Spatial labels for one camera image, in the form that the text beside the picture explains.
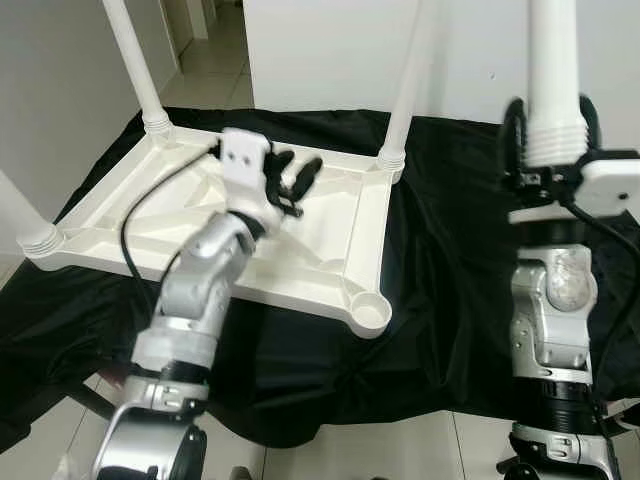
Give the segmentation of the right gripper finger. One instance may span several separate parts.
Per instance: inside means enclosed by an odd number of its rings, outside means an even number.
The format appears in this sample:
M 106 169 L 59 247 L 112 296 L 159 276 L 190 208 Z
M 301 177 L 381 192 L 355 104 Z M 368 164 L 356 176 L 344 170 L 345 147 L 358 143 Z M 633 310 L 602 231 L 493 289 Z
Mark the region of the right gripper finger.
M 598 110 L 585 93 L 579 95 L 579 110 L 582 119 L 585 120 L 588 150 L 600 150 L 602 148 L 602 129 L 600 129 Z
M 508 102 L 500 124 L 500 160 L 503 163 L 503 186 L 521 186 L 520 179 L 524 148 L 526 113 L 525 101 L 515 97 Z

